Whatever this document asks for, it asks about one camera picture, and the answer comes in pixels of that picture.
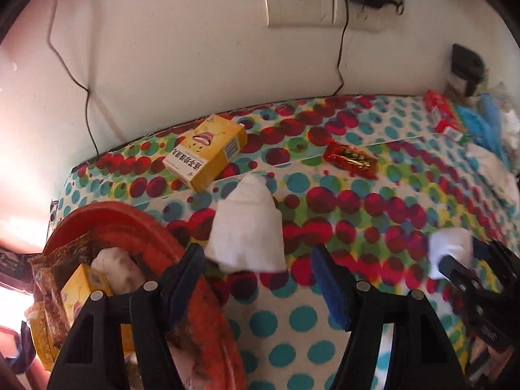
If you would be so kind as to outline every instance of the electrical outlet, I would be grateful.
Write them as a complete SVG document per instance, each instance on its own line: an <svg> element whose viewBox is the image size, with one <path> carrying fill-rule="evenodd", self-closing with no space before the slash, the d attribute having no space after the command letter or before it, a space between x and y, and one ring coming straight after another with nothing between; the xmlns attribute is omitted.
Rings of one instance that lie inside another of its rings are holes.
<svg viewBox="0 0 520 390"><path fill-rule="evenodd" d="M333 0L265 1L270 27L333 25Z"/></svg>
<svg viewBox="0 0 520 390"><path fill-rule="evenodd" d="M390 27L396 18L394 6L386 5L383 8L363 7L348 2L348 28L358 31L382 32ZM347 10L345 0L334 0L334 26L345 26Z"/></svg>

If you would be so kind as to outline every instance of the yellow box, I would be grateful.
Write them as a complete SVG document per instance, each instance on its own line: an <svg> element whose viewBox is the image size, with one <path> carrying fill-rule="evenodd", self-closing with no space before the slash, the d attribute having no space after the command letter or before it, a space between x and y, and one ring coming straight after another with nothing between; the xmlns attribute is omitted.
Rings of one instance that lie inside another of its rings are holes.
<svg viewBox="0 0 520 390"><path fill-rule="evenodd" d="M163 163L196 192L203 192L247 143L243 124L212 115L190 132Z"/></svg>
<svg viewBox="0 0 520 390"><path fill-rule="evenodd" d="M70 327L72 327L74 319L80 313L90 293L95 290L103 290L108 296L112 296L110 285L105 276L90 268L90 265L81 264L61 289L61 300ZM121 340L123 341L125 356L135 351L130 324L121 324Z"/></svg>

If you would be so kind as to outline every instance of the white cloth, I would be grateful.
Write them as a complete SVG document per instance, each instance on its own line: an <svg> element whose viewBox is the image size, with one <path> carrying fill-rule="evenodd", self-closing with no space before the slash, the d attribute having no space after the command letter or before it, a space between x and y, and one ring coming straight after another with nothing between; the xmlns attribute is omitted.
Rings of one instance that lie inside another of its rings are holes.
<svg viewBox="0 0 520 390"><path fill-rule="evenodd" d="M439 262L445 255L451 255L464 267L470 267L473 257L473 238L469 231L460 227L440 229L430 234L428 258L430 259L430 278L445 279L439 271Z"/></svg>
<svg viewBox="0 0 520 390"><path fill-rule="evenodd" d="M225 200L217 202L207 258L224 273L285 271L282 213L262 177L245 175Z"/></svg>
<svg viewBox="0 0 520 390"><path fill-rule="evenodd" d="M478 161L478 173L501 200L501 203L505 203L508 208L514 208L514 213L518 215L520 213L520 192L514 174L506 169L495 154L474 143L467 146L466 154Z"/></svg>

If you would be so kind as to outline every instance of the white tissue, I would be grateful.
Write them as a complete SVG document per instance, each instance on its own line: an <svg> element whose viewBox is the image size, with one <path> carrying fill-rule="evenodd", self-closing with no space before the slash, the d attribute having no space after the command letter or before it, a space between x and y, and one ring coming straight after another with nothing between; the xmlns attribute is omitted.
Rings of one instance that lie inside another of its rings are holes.
<svg viewBox="0 0 520 390"><path fill-rule="evenodd" d="M92 261L92 268L103 273L114 295L132 293L145 282L145 277L130 254L118 247L100 251Z"/></svg>
<svg viewBox="0 0 520 390"><path fill-rule="evenodd" d="M227 199L217 202L204 252L224 273L287 269L282 213L276 209L263 178L245 175Z"/></svg>
<svg viewBox="0 0 520 390"><path fill-rule="evenodd" d="M430 234L428 246L431 279L447 278L439 271L439 262L445 255L451 255L466 268L470 267L473 257L473 239L466 229L460 227L440 229Z"/></svg>

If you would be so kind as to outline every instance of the bright light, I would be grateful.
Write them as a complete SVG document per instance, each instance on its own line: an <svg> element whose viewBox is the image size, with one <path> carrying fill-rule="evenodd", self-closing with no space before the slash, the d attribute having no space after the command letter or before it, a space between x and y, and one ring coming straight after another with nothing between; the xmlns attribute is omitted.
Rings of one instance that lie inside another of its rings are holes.
<svg viewBox="0 0 520 390"><path fill-rule="evenodd" d="M32 295L9 290L0 286L0 325L20 332L20 324L25 320L23 314L33 304Z"/></svg>

